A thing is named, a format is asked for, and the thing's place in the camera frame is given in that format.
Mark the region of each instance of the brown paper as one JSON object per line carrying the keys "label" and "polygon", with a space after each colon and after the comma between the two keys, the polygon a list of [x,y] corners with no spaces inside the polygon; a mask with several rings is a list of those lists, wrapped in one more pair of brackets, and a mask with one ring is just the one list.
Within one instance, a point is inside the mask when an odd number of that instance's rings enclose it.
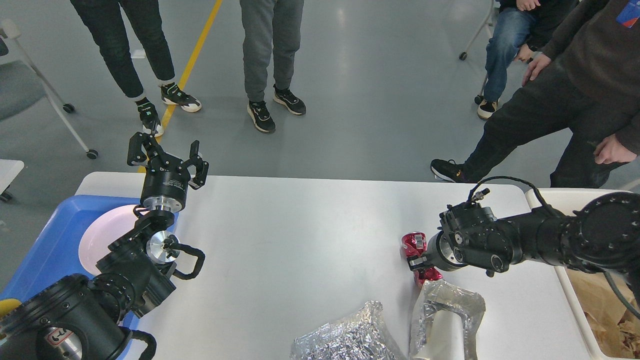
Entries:
{"label": "brown paper", "polygon": [[[602,353],[640,359],[640,320],[618,300],[604,275],[566,272]],[[636,306],[625,282],[616,276],[614,280],[624,298]]]}

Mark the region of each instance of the hand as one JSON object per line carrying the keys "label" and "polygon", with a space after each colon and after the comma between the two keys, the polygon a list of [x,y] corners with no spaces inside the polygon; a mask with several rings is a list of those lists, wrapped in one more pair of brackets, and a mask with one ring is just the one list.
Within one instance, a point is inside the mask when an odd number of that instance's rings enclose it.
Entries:
{"label": "hand", "polygon": [[525,86],[529,80],[534,81],[538,74],[545,68],[548,67],[551,63],[551,58],[547,55],[540,54],[532,62],[527,66],[527,71],[524,73],[524,77],[522,78],[522,86]]}
{"label": "hand", "polygon": [[515,58],[513,58],[513,61],[520,60],[522,62],[525,62],[531,59],[531,55],[533,55],[533,51],[529,49],[529,46],[527,44],[522,44],[522,46],[520,46],[518,54]]}
{"label": "hand", "polygon": [[540,6],[540,2],[538,0],[516,0],[516,7],[521,12],[528,12],[536,8],[536,6]]}
{"label": "hand", "polygon": [[636,154],[624,147],[616,135],[609,135],[596,146],[593,152],[596,164],[628,163],[636,159]]}

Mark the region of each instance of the yellow line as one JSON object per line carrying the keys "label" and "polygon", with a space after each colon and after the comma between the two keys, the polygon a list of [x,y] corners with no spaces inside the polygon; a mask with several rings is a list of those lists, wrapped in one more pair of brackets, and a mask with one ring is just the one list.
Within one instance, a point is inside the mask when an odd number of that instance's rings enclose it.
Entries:
{"label": "yellow line", "polygon": [[[178,87],[184,89],[184,86],[187,84],[187,80],[191,75],[191,71],[193,70],[193,66],[196,64],[196,60],[198,56],[200,56],[200,50],[202,50],[202,46],[204,45],[205,40],[207,40],[207,35],[209,34],[209,30],[211,30],[211,26],[213,25],[213,20],[216,19],[216,15],[218,14],[218,10],[220,9],[220,5],[222,5],[222,0],[216,0],[216,4],[211,9],[211,13],[209,14],[209,18],[207,22],[204,24],[204,28],[200,33],[200,37],[198,38],[198,42],[196,42],[196,46],[193,48],[193,52],[191,53],[191,57],[189,61],[187,61],[187,66],[184,68],[184,72],[182,72],[182,76],[180,77],[180,81],[178,81]],[[171,120],[171,116],[173,116],[173,111],[175,111],[176,105],[167,106],[164,111],[164,115],[162,116],[162,120],[160,123],[166,129],[169,125],[169,120]],[[162,140],[162,136],[157,139],[159,143]],[[144,167],[140,167],[138,172],[145,172]]]}

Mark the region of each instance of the aluminum foil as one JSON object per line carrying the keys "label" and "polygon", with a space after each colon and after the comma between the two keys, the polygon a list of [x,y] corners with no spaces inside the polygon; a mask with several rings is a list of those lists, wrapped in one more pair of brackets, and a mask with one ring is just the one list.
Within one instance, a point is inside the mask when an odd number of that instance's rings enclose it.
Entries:
{"label": "aluminum foil", "polygon": [[433,319],[438,311],[446,310],[462,318],[465,360],[476,360],[476,333],[485,311],[484,299],[444,280],[426,281],[413,307],[409,355],[414,358],[433,331]]}
{"label": "aluminum foil", "polygon": [[367,301],[357,313],[293,341],[291,360],[406,360],[382,319],[382,304]]}

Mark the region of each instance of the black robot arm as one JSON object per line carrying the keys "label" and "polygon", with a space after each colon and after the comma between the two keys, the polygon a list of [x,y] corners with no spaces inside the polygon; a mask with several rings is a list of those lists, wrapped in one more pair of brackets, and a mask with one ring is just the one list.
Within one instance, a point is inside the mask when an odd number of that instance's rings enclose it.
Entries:
{"label": "black robot arm", "polygon": [[[152,135],[131,138],[127,164],[146,168],[134,228],[98,260],[101,274],[91,280],[65,276],[1,317],[0,359],[115,360],[131,339],[147,343],[140,360],[153,358],[153,336],[119,323],[129,311],[142,317],[160,305],[176,289],[172,275],[189,280],[202,269],[205,254],[166,231],[186,205],[188,186],[198,189],[205,183],[209,164],[198,154],[198,144],[191,144],[189,158],[182,161],[165,153]],[[190,166],[196,168],[194,177]],[[180,252],[197,258],[189,274],[176,269]]]}
{"label": "black robot arm", "polygon": [[530,213],[497,219],[479,204],[488,192],[440,214],[441,231],[420,257],[407,259],[411,270],[435,266],[453,271],[472,265],[493,276],[533,260],[618,274],[640,299],[640,195],[610,193],[575,211],[574,217],[545,204]]}

